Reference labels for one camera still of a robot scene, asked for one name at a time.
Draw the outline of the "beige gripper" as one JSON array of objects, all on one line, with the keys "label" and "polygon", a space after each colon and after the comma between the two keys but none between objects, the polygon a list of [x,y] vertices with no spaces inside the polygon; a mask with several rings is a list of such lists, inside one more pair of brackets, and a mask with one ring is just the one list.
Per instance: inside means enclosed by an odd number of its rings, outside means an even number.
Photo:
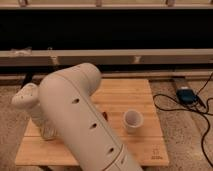
[{"label": "beige gripper", "polygon": [[56,129],[52,122],[44,116],[39,105],[30,111],[30,115],[33,123],[39,128],[40,135],[44,140],[54,140],[57,137]]}]

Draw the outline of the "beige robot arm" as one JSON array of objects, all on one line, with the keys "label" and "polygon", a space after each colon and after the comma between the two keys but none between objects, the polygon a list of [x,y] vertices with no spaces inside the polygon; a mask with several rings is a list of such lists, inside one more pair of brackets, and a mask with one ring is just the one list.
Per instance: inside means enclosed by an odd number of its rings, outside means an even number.
[{"label": "beige robot arm", "polygon": [[82,63],[26,84],[12,104],[52,122],[83,171],[143,171],[91,101],[100,82],[98,68]]}]

